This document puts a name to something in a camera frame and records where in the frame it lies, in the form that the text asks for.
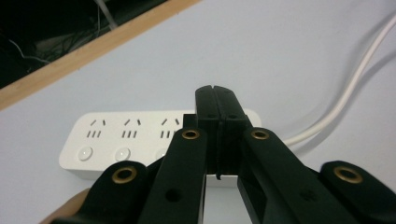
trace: white cable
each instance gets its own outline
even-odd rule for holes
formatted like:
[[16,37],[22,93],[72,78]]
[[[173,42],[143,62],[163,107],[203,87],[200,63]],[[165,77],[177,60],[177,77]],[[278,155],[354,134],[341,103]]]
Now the white cable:
[[355,71],[352,79],[350,79],[346,89],[344,90],[343,95],[338,99],[337,104],[329,112],[329,114],[327,114],[322,120],[318,121],[316,124],[306,129],[302,133],[299,133],[283,141],[285,145],[287,145],[288,147],[292,146],[294,144],[304,141],[305,139],[313,136],[316,133],[319,133],[340,114],[340,112],[346,105],[350,95],[355,90],[356,85],[358,84],[365,67],[370,62],[370,59],[374,55],[375,51],[378,49],[382,40],[384,40],[385,36],[388,34],[388,32],[393,28],[395,24],[396,24],[396,15],[394,15],[392,19],[390,19],[390,21],[385,25],[383,30],[376,37],[375,41],[370,46],[370,48],[368,48],[367,52],[365,53],[364,57],[361,60],[361,63],[358,66],[358,69]]
[[8,41],[11,42],[11,44],[15,45],[15,47],[17,47],[17,49],[18,49],[18,51],[20,52],[22,58],[24,58],[24,59],[34,59],[34,60],[37,60],[37,61],[39,61],[39,62],[41,62],[41,63],[50,63],[50,62],[47,61],[47,60],[43,60],[43,59],[37,58],[37,57],[35,57],[35,56],[25,56],[25,55],[23,54],[22,50],[20,49],[20,46],[18,46],[17,43],[15,43],[14,41],[12,41],[12,40],[10,40],[10,39],[9,39]]

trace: wooden edge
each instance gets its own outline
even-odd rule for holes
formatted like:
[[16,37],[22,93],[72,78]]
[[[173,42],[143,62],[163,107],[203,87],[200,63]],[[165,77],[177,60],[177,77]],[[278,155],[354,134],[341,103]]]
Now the wooden edge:
[[200,0],[168,0],[0,90],[0,110],[76,71]]

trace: metal grommet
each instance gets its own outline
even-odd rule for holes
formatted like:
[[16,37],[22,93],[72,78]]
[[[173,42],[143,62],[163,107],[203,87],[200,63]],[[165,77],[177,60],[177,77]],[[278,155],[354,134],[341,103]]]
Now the metal grommet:
[[270,137],[270,134],[265,131],[254,130],[251,132],[251,136],[259,140],[265,140]]
[[187,131],[184,131],[183,134],[182,134],[182,136],[185,139],[189,139],[189,140],[196,139],[196,138],[199,137],[199,135],[200,134],[197,131],[195,131],[195,130],[187,130]]
[[133,166],[121,167],[114,172],[112,179],[116,184],[126,184],[134,180],[137,171]]
[[337,166],[337,167],[334,167],[333,170],[334,170],[334,174],[338,178],[340,178],[348,183],[359,184],[359,183],[361,183],[361,181],[363,181],[363,177],[361,177],[361,175],[358,172],[356,172],[354,169],[351,169],[349,167]]

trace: white table surface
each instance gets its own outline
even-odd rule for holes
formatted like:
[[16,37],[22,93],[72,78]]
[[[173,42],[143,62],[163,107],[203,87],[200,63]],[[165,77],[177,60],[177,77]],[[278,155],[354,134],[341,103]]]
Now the white table surface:
[[[330,108],[396,1],[203,1],[0,111],[0,223],[37,223],[92,185],[59,154],[85,113],[194,109],[220,85],[281,138]],[[349,161],[396,190],[396,31],[345,112],[293,150],[318,170]],[[249,223],[237,189],[209,189],[205,223]]]

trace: white power strip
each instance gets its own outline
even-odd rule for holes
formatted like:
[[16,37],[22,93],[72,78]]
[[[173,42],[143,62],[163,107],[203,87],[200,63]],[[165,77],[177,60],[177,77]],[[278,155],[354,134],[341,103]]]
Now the white power strip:
[[[162,157],[183,115],[193,110],[89,113],[75,124],[59,157],[62,168],[81,178],[96,179],[117,161],[139,161],[146,166]],[[245,110],[253,126],[260,117]],[[224,184],[213,183],[212,186]]]

